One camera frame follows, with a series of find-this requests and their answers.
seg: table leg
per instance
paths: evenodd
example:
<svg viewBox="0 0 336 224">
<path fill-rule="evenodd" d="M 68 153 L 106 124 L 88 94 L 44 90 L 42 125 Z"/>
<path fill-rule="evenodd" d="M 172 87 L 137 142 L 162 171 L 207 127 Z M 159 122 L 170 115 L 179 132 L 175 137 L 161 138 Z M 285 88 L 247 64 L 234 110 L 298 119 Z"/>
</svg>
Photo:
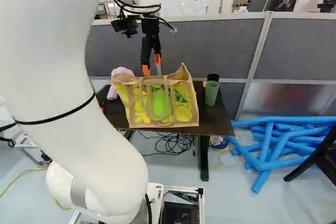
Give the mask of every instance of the table leg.
<svg viewBox="0 0 336 224">
<path fill-rule="evenodd" d="M 129 141 L 134 132 L 134 130 L 126 130 L 124 137 Z"/>
<path fill-rule="evenodd" d="M 201 172 L 201 180 L 209 180 L 208 149 L 210 136 L 199 136 L 198 138 L 198 161 Z"/>
</svg>

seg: dark wooden tabletop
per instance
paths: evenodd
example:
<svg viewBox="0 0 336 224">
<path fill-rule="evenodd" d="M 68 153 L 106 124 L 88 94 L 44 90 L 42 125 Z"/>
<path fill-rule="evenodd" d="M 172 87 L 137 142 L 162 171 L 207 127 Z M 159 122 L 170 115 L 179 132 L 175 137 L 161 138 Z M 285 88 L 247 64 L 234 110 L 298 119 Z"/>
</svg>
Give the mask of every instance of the dark wooden tabletop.
<svg viewBox="0 0 336 224">
<path fill-rule="evenodd" d="M 191 135 L 213 135 L 229 136 L 234 135 L 231 122 L 228 118 L 225 106 L 222 100 L 221 91 L 218 91 L 216 103 L 214 106 L 206 106 L 204 102 L 205 88 L 202 81 L 193 81 L 197 93 L 197 104 L 199 112 L 199 126 L 197 127 L 179 127 L 179 128 L 141 128 L 141 131 L 181 133 Z M 99 105 L 104 107 L 104 114 L 110 123 L 117 129 L 126 130 L 129 124 L 125 114 L 125 108 L 118 97 L 116 100 L 106 99 L 110 85 L 105 85 L 98 93 L 97 99 Z"/>
</svg>

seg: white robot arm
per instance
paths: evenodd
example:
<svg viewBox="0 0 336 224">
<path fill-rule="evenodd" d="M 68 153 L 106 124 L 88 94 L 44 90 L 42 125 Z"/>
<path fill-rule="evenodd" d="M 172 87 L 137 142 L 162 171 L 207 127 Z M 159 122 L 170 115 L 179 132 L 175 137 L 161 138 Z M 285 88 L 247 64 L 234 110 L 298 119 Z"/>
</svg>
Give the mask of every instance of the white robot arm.
<svg viewBox="0 0 336 224">
<path fill-rule="evenodd" d="M 86 72 L 98 0 L 0 3 L 1 93 L 54 160 L 46 178 L 51 193 L 105 223 L 129 223 L 146 194 L 148 170 L 102 114 Z"/>
</svg>

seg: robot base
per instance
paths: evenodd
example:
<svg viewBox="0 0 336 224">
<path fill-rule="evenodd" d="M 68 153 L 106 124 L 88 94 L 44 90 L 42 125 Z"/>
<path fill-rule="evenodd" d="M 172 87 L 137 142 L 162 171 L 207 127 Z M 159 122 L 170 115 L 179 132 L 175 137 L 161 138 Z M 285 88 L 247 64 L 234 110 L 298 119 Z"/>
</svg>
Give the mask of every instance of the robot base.
<svg viewBox="0 0 336 224">
<path fill-rule="evenodd" d="M 191 206 L 196 206 L 198 214 L 197 221 L 194 222 L 193 220 L 190 222 L 190 224 L 193 223 L 204 224 L 205 198 L 204 198 L 204 190 L 202 188 L 163 186 L 161 184 L 149 183 L 147 188 L 147 195 L 149 200 L 151 201 L 153 224 L 167 223 L 165 216 L 162 216 L 162 212 L 164 212 L 165 203 L 167 202 L 170 203 L 169 201 L 163 199 L 167 193 L 176 196 L 177 199 L 178 198 L 180 199 L 180 201 L 182 200 L 188 202 L 188 204 Z M 78 211 L 74 213 L 71 221 L 69 222 L 69 224 L 94 224 L 94 223 L 103 224 L 103 222 L 94 221 L 85 215 L 81 215 L 81 213 Z M 130 224 L 147 224 L 147 223 L 148 223 L 148 210 L 144 200 L 137 216 Z"/>
</svg>

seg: cubicle partition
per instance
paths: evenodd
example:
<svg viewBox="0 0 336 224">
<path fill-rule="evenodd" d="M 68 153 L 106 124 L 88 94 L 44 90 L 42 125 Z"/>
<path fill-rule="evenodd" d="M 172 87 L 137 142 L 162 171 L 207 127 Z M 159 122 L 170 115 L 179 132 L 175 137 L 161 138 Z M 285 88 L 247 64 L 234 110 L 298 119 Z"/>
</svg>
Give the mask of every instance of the cubicle partition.
<svg viewBox="0 0 336 224">
<path fill-rule="evenodd" d="M 162 73 L 183 62 L 195 80 L 219 74 L 232 119 L 336 114 L 335 19 L 334 14 L 269 12 L 167 18 L 177 34 L 160 27 Z M 92 26 L 87 42 L 92 81 L 107 82 L 119 66 L 141 76 L 141 27 L 127 39 L 103 22 Z"/>
</svg>

